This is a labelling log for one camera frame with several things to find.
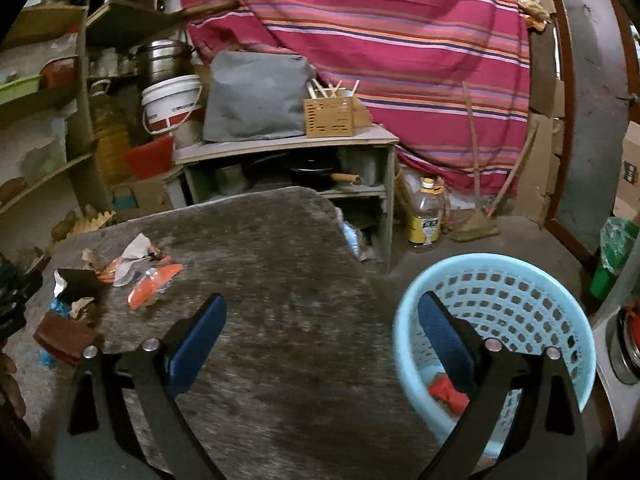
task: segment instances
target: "concrete floor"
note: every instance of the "concrete floor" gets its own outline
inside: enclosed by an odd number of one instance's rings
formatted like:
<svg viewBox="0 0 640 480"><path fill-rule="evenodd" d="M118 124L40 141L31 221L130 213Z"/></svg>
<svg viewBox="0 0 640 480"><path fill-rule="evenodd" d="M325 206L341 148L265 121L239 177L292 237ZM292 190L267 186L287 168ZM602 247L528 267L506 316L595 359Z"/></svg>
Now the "concrete floor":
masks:
<svg viewBox="0 0 640 480"><path fill-rule="evenodd" d="M592 304L586 294L590 277L564 245L551 233L524 217L504 216L498 218L498 225L498 236L462 244L445 237L428 252L414 252L406 241L404 229L396 226L391 273L387 276L371 276L376 293L395 306L408 285L430 265L457 254L497 253L519 258L545 270L574 295L588 315L592 314L586 308ZM611 437L614 434L609 404L597 376L593 393L582 415L590 463L594 465L606 454L602 451L607 451L613 444Z"/></svg>

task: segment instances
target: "broom handle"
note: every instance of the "broom handle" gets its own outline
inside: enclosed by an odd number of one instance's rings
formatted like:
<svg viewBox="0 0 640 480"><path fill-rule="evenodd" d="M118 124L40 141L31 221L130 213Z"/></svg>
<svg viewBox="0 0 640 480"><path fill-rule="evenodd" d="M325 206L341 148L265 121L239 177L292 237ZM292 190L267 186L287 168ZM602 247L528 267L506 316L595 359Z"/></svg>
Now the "broom handle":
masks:
<svg viewBox="0 0 640 480"><path fill-rule="evenodd" d="M500 202L502 201L502 197L504 197L504 194L507 193L507 190L510 188L511 183L513 182L513 179L515 178L516 174L518 173L518 170L520 169L520 165L522 164L522 161L527 156L527 153L529 153L529 149L533 144L533 139L536 136L537 131L538 131L538 126L536 125L536 127L533 130L530 130L529 133L527 134L527 140L525 140L524 142L524 146L522 148L522 151L520 152L520 155L518 156L518 159L516 160L516 163L513 165L513 168L511 168L511 171L509 173L509 176L507 177L507 180L505 180L504 184L502 184L502 187L500 188L500 193L498 193L498 196L495 197L495 200L491 204L489 211L486 212L487 218L491 218L494 215L495 209L500 205Z"/></svg>
<svg viewBox="0 0 640 480"><path fill-rule="evenodd" d="M466 81L462 82L462 91L465 95L466 114L469 117L469 129L471 129L471 149L474 154L474 191L476 193L476 207L480 207L480 162L478 156L478 134L474 123L474 109L471 106L471 96Z"/></svg>

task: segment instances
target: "green trash bin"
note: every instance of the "green trash bin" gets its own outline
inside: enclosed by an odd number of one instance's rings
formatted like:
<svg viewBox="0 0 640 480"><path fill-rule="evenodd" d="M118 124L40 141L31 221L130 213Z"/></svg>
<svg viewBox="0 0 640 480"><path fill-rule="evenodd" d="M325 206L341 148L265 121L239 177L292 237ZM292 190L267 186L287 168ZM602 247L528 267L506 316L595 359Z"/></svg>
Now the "green trash bin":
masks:
<svg viewBox="0 0 640 480"><path fill-rule="evenodd" d="M604 300L613 288L640 227L624 218L607 219L600 230L600 261L593 275L589 290L599 300Z"/></svg>

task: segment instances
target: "basket rim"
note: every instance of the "basket rim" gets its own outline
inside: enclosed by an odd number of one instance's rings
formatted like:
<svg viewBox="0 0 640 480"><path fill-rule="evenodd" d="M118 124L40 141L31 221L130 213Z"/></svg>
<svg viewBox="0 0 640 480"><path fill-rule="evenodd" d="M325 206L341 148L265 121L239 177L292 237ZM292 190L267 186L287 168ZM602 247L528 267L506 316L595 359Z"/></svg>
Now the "basket rim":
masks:
<svg viewBox="0 0 640 480"><path fill-rule="evenodd" d="M492 260L494 264L502 261L512 266L520 266L521 268L536 274L538 277L548 280L557 288L559 295L562 296L562 306L565 309L572 308L576 310L577 314L579 314L579 316L572 317L572 323L579 325L580 330L588 335L587 341L582 342L582 358L584 360L583 372L587 374L587 386L578 397L578 407L580 411L582 411L591 396L591 390L593 389L593 382L595 380L596 373L595 342L593 339L593 333L591 332L591 326L584 314L584 311L582 310L582 307L566 287L562 285L562 283L558 282L558 280L548 272L545 272L528 262L513 258L512 256L493 253L459 254L457 256L450 256L449 258L441 260L436 264L427 267L423 272L416 276L402 295L398 310L396 311L396 318L394 319L394 358L396 361L396 371L402 385L402 389L404 394L408 397L411 405L414 407L414 410L418 412L423 420L432 420L448 433L450 433L456 425L450 416L448 416L446 420L442 417L433 416L434 413L438 412L437 410L442 411L442 413L445 412L428 394L428 389L422 382L418 367L415 364L410 340L413 320L412 314L415 311L420 296L424 292L423 283L426 279L431 277L432 274L436 274L441 270L447 269L447 267L464 264L467 260L477 260L478 258L487 258L488 260ZM501 449L501 442L490 440L484 449L484 453L491 457L497 457L500 454Z"/></svg>

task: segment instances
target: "blue gripper pad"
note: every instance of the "blue gripper pad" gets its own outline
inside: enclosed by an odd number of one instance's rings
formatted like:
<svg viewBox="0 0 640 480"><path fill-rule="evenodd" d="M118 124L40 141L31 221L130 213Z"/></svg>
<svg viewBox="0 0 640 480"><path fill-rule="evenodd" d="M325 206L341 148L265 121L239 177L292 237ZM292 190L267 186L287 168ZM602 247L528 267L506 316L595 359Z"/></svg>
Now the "blue gripper pad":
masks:
<svg viewBox="0 0 640 480"><path fill-rule="evenodd" d="M187 392L196 380L226 322L226 304L214 294L195 314L180 346L166 362L165 389L171 397Z"/></svg>
<svg viewBox="0 0 640 480"><path fill-rule="evenodd" d="M418 322L453 387L461 393L471 394L476 389L474 359L452 324L455 318L446 309L434 292L425 292L418 302Z"/></svg>

